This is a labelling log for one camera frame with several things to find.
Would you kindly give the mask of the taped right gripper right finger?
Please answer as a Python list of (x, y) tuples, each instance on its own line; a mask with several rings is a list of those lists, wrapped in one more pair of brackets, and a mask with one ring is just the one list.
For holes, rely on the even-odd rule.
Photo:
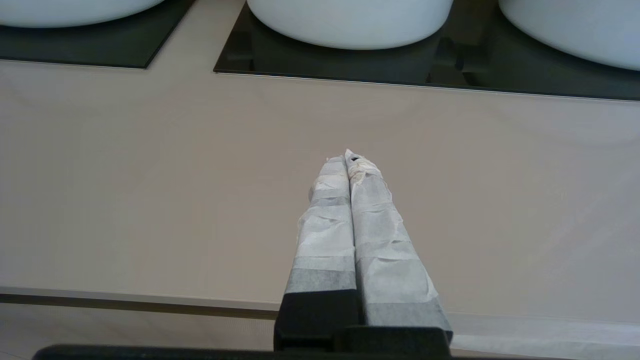
[(365, 324), (437, 328), (450, 344), (453, 329), (439, 293), (414, 248), (382, 172), (351, 150), (345, 151), (345, 160)]

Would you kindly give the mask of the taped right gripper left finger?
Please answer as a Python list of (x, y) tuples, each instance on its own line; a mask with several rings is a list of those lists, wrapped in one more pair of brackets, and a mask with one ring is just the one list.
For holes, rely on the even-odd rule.
[(361, 322), (350, 183), (343, 156), (329, 158), (298, 223), (297, 248), (274, 324), (274, 350), (320, 350)]

